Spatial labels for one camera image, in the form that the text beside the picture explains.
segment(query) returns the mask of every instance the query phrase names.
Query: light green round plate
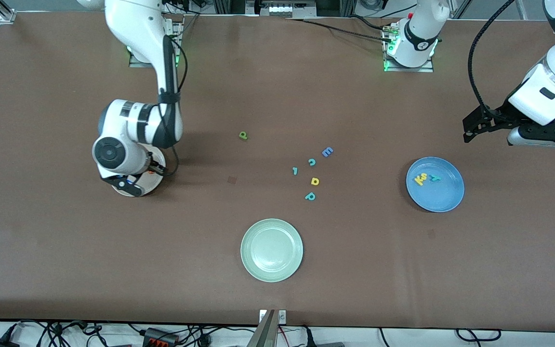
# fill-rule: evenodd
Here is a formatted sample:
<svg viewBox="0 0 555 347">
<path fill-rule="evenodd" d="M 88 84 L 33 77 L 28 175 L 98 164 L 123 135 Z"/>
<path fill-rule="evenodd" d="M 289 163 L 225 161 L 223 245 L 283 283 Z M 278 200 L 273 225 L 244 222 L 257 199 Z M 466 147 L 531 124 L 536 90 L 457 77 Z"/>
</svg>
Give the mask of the light green round plate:
<svg viewBox="0 0 555 347">
<path fill-rule="evenodd" d="M 264 219 L 251 226 L 241 241 L 241 260 L 256 279 L 279 282 L 297 271 L 304 243 L 295 227 L 281 219 Z"/>
</svg>

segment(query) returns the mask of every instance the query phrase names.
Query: brown tabletop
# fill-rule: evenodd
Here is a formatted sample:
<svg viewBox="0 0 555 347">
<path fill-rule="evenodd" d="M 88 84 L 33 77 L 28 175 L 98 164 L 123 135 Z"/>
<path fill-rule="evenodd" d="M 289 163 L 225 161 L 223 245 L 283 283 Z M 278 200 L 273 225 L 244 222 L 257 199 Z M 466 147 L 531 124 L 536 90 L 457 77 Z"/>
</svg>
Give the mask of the brown tabletop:
<svg viewBox="0 0 555 347">
<path fill-rule="evenodd" d="M 377 41 L 201 17 L 184 40 L 181 167 L 126 198 L 91 146 L 112 99 L 156 100 L 154 71 L 128 68 L 103 13 L 18 14 L 0 28 L 0 318 L 256 323 L 275 307 L 291 325 L 555 330 L 555 149 L 508 147 L 505 131 L 462 139 L 482 24 L 447 23 L 434 73 L 390 73 Z M 495 23 L 476 52 L 485 101 L 498 106 L 554 42 L 546 22 Z M 408 197 L 424 156 L 460 169 L 454 211 Z M 305 248 L 273 284 L 239 254 L 270 217 Z"/>
</svg>

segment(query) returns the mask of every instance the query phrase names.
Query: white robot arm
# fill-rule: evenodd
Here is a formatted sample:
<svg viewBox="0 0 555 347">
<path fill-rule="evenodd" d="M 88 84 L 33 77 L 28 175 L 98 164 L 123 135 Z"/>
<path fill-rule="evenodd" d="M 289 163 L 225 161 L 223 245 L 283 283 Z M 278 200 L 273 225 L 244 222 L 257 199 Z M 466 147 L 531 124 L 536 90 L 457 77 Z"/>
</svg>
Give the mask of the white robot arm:
<svg viewBox="0 0 555 347">
<path fill-rule="evenodd" d="M 555 32 L 555 0 L 544 0 L 543 7 Z M 507 137 L 510 145 L 555 147 L 555 45 L 528 71 L 504 105 L 496 110 L 480 105 L 463 125 L 467 143 L 483 132 L 512 129 Z"/>
<path fill-rule="evenodd" d="M 418 0 L 412 16 L 398 22 L 399 39 L 387 54 L 403 66 L 422 66 L 434 53 L 450 13 L 447 0 Z"/>
<path fill-rule="evenodd" d="M 158 104 L 117 99 L 100 116 L 92 154 L 100 177 L 126 196 L 142 196 L 165 175 L 159 148 L 183 134 L 176 49 L 166 35 L 161 0 L 106 0 L 106 24 L 140 61 L 156 70 Z"/>
</svg>

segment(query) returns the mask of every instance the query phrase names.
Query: red cable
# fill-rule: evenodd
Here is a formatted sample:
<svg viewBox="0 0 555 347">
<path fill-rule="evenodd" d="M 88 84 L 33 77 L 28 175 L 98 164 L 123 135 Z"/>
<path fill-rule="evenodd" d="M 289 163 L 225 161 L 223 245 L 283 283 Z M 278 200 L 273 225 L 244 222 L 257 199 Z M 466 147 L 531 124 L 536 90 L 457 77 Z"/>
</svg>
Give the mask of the red cable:
<svg viewBox="0 0 555 347">
<path fill-rule="evenodd" d="M 286 347 L 291 347 L 288 343 L 288 339 L 286 338 L 286 334 L 284 333 L 284 329 L 282 329 L 282 327 L 278 326 L 280 333 L 282 333 L 282 336 L 284 336 L 284 341 L 286 341 Z"/>
</svg>

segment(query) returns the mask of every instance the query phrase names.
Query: blue plate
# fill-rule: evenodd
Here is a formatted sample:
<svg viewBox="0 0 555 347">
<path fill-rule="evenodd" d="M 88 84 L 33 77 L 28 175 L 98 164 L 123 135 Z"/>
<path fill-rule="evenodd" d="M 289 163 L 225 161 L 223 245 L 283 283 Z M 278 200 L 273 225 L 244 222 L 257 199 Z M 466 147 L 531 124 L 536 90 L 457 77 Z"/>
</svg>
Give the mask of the blue plate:
<svg viewBox="0 0 555 347">
<path fill-rule="evenodd" d="M 425 157 L 414 162 L 406 175 L 406 188 L 414 202 L 432 212 L 447 212 L 464 198 L 464 180 L 450 162 Z"/>
</svg>

